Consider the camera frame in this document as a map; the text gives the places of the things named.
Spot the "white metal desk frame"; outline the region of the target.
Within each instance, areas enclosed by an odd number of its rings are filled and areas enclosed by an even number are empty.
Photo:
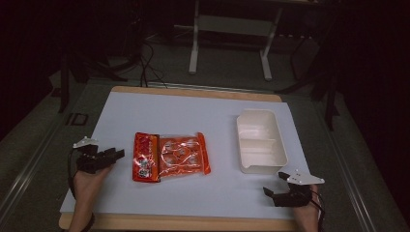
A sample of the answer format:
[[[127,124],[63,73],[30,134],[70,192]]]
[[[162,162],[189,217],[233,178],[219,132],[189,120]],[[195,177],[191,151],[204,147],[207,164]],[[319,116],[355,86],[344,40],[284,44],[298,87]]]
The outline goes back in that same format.
[[[193,17],[193,40],[190,54],[189,73],[196,74],[198,63],[200,31],[238,34],[248,36],[260,36],[266,38],[265,46],[259,51],[262,71],[266,81],[271,81],[273,75],[270,68],[268,55],[271,45],[278,29],[278,23],[282,16],[283,7],[279,7],[274,14],[273,21],[263,21],[256,19],[244,19],[235,17],[215,16],[201,14],[199,12],[200,1],[195,0]]]

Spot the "white table mat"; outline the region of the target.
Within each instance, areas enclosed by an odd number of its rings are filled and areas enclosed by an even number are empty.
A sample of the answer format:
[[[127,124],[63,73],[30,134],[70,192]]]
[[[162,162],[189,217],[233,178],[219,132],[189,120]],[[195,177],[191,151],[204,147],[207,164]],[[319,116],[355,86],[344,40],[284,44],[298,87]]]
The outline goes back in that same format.
[[[308,168],[290,109],[285,103],[239,101],[112,92],[93,136],[102,150],[125,151],[107,176],[95,205],[97,214],[217,218],[289,219],[263,190],[284,192],[276,174],[245,174],[240,169],[236,120],[245,109],[269,109],[278,120],[289,165]],[[205,136],[211,172],[164,178],[156,184],[132,178],[137,132]]]

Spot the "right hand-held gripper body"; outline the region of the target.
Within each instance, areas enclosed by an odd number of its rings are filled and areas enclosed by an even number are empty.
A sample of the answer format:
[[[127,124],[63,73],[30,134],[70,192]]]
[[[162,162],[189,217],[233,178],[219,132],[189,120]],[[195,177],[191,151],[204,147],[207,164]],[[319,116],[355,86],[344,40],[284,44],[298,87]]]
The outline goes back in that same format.
[[[274,204],[276,207],[303,207],[312,199],[311,185],[321,185],[325,180],[298,169],[287,173],[290,175],[286,182],[289,191],[286,193],[274,193]]]

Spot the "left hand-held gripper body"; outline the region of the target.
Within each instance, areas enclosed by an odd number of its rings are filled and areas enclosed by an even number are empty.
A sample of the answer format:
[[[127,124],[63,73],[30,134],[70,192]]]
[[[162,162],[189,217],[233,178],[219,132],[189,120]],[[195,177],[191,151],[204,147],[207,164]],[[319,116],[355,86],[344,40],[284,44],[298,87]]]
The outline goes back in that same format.
[[[103,153],[99,153],[98,140],[84,136],[74,143],[73,149],[79,152],[76,160],[77,169],[90,174],[96,174],[99,170],[108,167],[108,161]]]

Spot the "black metal stand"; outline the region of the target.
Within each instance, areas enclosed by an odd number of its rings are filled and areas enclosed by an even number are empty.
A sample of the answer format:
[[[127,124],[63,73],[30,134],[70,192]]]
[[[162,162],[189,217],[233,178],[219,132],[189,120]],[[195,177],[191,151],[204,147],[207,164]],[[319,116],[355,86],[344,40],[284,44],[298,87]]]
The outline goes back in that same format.
[[[277,90],[278,94],[290,94],[311,85],[309,96],[314,102],[325,101],[324,121],[330,131],[334,130],[333,117],[337,92],[336,61],[333,55],[332,38],[326,35],[315,42],[315,53],[307,69],[295,84]]]

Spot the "orange-red snack packet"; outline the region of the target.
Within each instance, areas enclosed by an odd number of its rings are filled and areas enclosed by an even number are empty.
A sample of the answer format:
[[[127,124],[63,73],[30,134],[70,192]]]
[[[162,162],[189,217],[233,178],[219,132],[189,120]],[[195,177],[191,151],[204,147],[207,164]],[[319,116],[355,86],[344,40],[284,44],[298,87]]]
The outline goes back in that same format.
[[[134,137],[132,179],[141,183],[158,183],[160,139],[157,134],[137,132]]]

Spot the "person's right hand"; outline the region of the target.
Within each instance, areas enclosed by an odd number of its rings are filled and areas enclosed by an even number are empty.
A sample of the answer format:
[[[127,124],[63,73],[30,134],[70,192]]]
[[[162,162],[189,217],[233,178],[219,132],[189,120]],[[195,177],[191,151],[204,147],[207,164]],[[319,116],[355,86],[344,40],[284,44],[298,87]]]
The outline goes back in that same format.
[[[319,232],[319,206],[321,205],[318,186],[311,185],[312,201],[306,206],[293,208],[293,215],[300,232]]]

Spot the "metal floor rail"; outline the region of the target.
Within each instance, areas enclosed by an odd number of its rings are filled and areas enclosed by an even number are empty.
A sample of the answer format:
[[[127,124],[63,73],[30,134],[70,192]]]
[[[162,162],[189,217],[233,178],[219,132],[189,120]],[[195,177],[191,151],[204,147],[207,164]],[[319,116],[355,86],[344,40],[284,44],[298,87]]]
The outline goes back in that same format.
[[[34,175],[37,172],[40,162],[44,159],[44,153],[49,144],[53,140],[55,134],[64,125],[66,114],[58,113],[51,121],[50,128],[46,131],[44,138],[38,143],[35,152],[25,162],[24,167],[16,176],[11,188],[7,191],[6,196],[0,203],[0,225],[4,224],[15,205],[18,203],[28,186],[30,185]]]
[[[356,219],[358,220],[360,224],[362,232],[372,232],[373,224],[372,224],[371,219],[368,217],[368,211],[364,203],[364,200],[362,198],[362,195],[356,185],[356,182],[353,178],[351,170],[349,169],[349,166],[347,165],[347,162],[345,160],[341,147],[339,143],[337,142],[335,133],[329,129],[329,127],[327,126],[327,123],[325,122],[325,119],[323,118],[324,106],[320,102],[315,102],[313,105],[314,105],[314,109],[317,115],[319,116],[319,120],[322,125],[322,128],[325,130],[327,136],[329,137],[332,143],[333,149],[336,153],[338,172],[343,182],[343,185],[347,191],[347,195],[350,200],[350,205],[352,206],[355,212]]]

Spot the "person's left hand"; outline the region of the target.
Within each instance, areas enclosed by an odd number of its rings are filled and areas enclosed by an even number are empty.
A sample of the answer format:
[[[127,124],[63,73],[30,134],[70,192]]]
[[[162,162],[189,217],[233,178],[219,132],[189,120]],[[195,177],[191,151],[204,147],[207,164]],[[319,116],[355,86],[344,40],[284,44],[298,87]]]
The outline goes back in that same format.
[[[74,213],[76,215],[88,217],[91,214],[103,182],[112,168],[113,166],[108,166],[96,174],[76,172],[73,178],[76,199]]]

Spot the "white plastic container box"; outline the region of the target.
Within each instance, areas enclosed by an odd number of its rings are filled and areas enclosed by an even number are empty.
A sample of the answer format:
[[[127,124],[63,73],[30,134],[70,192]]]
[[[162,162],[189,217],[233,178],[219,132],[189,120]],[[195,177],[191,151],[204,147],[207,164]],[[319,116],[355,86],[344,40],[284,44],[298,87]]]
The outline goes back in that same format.
[[[245,109],[237,118],[237,132],[244,173],[275,174],[288,163],[273,111]]]

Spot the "clear orange plastic snack bag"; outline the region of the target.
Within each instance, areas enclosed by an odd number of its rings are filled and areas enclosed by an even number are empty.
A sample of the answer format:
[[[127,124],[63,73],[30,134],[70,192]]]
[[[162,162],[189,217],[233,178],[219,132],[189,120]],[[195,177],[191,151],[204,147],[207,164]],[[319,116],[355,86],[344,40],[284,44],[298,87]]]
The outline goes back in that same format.
[[[211,165],[203,133],[169,135],[160,138],[160,176],[171,177],[193,173],[211,173]]]

